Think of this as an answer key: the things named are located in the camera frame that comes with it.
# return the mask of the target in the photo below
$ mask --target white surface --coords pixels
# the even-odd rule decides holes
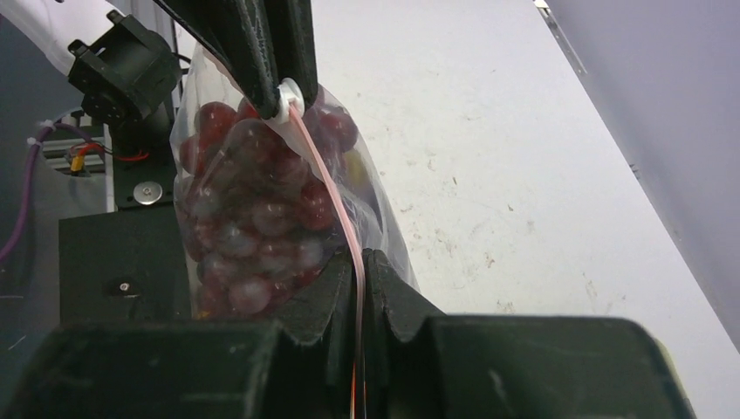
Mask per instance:
[[[62,74],[67,75],[74,64],[74,55],[67,49],[79,39],[92,45],[113,27],[106,17],[117,10],[105,0],[0,0],[3,15],[21,30]]]
[[[587,70],[580,81],[740,347],[737,1],[549,4]]]
[[[695,412],[740,355],[530,0],[314,0],[421,292],[448,313],[607,315],[668,348]]]

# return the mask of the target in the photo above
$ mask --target black bracket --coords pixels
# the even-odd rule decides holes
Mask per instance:
[[[265,119],[294,79],[306,108],[319,91],[310,0],[155,0],[218,58]]]
[[[173,112],[165,105],[181,78],[167,41],[133,16],[107,15],[113,28],[92,45],[75,40],[69,82],[85,97],[82,108],[125,137],[123,151],[137,152],[168,140]]]

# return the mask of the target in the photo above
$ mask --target dirt spot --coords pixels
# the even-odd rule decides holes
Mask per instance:
[[[485,253],[486,257],[486,267],[490,269],[490,267],[496,262],[496,260],[488,253]]]

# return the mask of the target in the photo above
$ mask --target clear plastic bag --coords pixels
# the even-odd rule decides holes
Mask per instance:
[[[352,117],[320,87],[303,122],[362,248],[385,251],[401,278],[416,287],[403,237]],[[175,211],[199,319],[269,313],[308,286],[346,245],[316,163],[288,137],[260,120],[198,48],[170,143],[178,167]]]

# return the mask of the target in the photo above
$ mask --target black mount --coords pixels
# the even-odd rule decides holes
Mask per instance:
[[[278,114],[278,86],[294,79],[306,108],[319,91],[310,0],[155,0],[218,58],[260,116]]]
[[[167,142],[172,91],[182,71],[159,34],[133,16],[111,11],[107,17],[113,28],[95,43],[69,45],[76,57],[69,82],[85,95],[85,112],[125,138],[119,144],[124,153],[136,153]]]
[[[632,322],[445,316],[365,260],[368,418],[692,417]],[[264,321],[60,328],[3,417],[347,418],[353,296],[344,252]]]

